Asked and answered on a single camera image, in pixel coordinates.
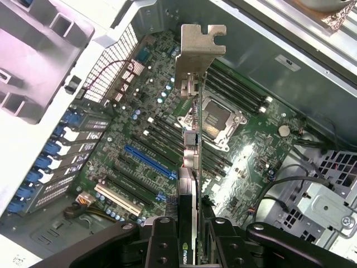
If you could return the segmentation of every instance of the expansion card bracket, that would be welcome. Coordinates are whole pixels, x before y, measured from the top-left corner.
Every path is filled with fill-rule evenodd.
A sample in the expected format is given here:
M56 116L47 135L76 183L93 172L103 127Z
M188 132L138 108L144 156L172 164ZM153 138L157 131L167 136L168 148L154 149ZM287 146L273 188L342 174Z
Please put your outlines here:
M225 54L225 46L214 43L214 37L226 35L225 25L208 25L208 34L200 25L184 24L181 27L181 54L176 58L175 88L183 97L197 95L202 79L212 61Z

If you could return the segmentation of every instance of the capacitor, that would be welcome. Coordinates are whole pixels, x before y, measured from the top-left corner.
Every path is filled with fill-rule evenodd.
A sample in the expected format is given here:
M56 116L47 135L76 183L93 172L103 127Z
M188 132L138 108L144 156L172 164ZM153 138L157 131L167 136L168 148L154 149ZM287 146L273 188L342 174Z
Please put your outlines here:
M290 128L288 125L282 125L278 128L278 133L279 133L279 136L281 137L287 137L290 135Z
M274 181L275 180L275 171L272 169L268 170L268 180Z

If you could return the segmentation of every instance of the motherboard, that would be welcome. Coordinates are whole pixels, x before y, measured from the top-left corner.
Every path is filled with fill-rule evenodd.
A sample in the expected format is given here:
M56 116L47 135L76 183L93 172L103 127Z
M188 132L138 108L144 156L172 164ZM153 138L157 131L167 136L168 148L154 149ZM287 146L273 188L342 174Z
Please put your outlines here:
M166 198L176 194L182 132L192 124L192 99L174 87L179 53L171 31L143 40L135 60L145 69L113 105L110 126L73 184L118 221L162 216ZM242 212L275 179L304 121L219 60L208 69L203 94L202 196L217 216L242 224Z

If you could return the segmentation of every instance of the green circuit board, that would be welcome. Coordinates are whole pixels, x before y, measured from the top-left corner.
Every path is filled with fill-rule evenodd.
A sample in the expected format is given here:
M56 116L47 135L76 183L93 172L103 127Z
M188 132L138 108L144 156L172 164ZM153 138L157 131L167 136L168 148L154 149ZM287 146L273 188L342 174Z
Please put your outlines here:
M192 100L182 99L180 91L173 86L175 57L171 54L179 47L174 34L170 31L154 34L150 42L142 46L137 60L146 68L133 79L115 107L117 116L72 189L81 186L95 195L95 186L104 184L131 205L140 207L140 216L147 218L164 215L166 202L160 197L176 193L176 179L167 172L174 173L182 166L183 138L177 117L189 112ZM276 171L282 164L303 123L293 110L221 62L215 60L213 67L244 87L246 96L262 99L261 105L266 108L259 112L256 100L249 105L250 99L239 99L243 95L234 91L239 89L231 91L234 98L230 98L224 88L217 88L214 83L206 84L205 90L211 91L217 99L230 102L247 119L247 123L239 125L230 137L229 152L219 151L207 143L202 152L203 194L216 204L217 216L227 216L242 224L244 219L238 219L237 215L254 204L269 183L268 172ZM286 137L278 134L281 126L289 128ZM126 150L126 145L154 161L156 167ZM166 174L158 171L157 165L164 168ZM130 215L128 210L108 198L98 199L96 205L125 219Z

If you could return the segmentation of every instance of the cpu socket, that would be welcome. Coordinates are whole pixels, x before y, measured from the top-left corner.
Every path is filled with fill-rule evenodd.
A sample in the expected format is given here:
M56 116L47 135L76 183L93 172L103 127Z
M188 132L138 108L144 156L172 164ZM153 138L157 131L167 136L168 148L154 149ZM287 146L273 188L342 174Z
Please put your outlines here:
M192 109L186 116L177 118L180 125L191 130ZM229 151L228 141L240 124L247 120L242 112L218 98L210 92L203 93L202 98L202 137L213 148L220 151Z

